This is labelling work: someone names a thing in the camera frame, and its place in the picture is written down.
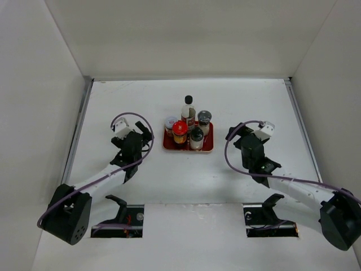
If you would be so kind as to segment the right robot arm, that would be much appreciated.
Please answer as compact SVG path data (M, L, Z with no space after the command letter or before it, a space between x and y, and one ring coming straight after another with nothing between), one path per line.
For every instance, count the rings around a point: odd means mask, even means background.
M226 143L238 137L234 147L241 152L243 169L231 169L276 191L262 204L263 219L271 224L277 220L299 223L347 251L360 238L360 199L349 190L286 174L281 164L265 155L264 144L272 137L274 124L255 123L257 130L249 128L248 121L229 128Z

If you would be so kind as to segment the red lid sauce jar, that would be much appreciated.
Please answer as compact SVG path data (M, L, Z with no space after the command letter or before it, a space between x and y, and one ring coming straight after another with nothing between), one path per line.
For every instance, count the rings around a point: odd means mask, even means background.
M176 148L185 149L187 144L188 127L184 121L177 121L172 127L173 141Z

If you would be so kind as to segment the soy sauce bottle black cap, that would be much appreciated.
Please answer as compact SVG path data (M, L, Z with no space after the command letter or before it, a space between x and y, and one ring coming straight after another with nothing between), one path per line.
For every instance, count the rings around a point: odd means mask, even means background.
M181 109L181 120L186 123L188 129L187 133L189 134L195 127L196 110L193 105L193 97L191 95L186 95L184 102L185 104Z

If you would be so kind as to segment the clear top salt grinder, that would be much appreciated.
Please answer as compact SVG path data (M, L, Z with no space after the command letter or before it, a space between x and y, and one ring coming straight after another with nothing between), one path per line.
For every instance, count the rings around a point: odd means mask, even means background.
M198 127L203 131L204 136L207 136L210 131L210 121L212 114L207 110L202 110L197 115Z

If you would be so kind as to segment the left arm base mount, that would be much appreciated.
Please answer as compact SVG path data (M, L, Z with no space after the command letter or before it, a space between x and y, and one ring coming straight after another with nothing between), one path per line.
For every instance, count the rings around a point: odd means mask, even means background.
M144 205L128 205L124 200L107 195L108 200L118 205L114 218L104 220L91 227L91 238L142 238Z

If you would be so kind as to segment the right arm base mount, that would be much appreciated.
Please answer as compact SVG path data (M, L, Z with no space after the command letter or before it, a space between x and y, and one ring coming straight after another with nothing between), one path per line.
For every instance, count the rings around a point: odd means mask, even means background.
M273 208L283 195L273 194L263 203L243 204L243 213L248 238L295 237L298 238L297 225L293 221L281 220Z

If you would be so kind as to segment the small white lid jar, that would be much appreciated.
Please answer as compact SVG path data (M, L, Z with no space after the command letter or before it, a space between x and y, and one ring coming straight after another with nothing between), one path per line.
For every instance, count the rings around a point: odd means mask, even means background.
M166 131L166 135L168 137L173 137L173 125L178 121L178 118L175 116L168 116L165 119L165 131Z

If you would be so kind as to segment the black top sugar shaker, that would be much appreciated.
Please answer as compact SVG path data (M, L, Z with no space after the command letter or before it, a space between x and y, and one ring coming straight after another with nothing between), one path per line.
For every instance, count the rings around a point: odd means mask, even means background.
M201 150L204 142L204 132L198 126L190 132L190 148Z

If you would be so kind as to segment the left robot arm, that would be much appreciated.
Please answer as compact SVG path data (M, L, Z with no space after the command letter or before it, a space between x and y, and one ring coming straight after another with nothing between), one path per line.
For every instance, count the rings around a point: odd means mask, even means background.
M39 218L37 226L61 239L75 245L85 235L89 226L91 207L104 198L118 204L107 212L110 224L121 225L126 220L127 204L124 200L111 195L110 191L127 183L138 171L144 158L153 146L153 130L148 122L137 121L136 129L131 129L125 119L114 124L115 136L111 139L119 152L104 170L76 186L66 183L58 186Z

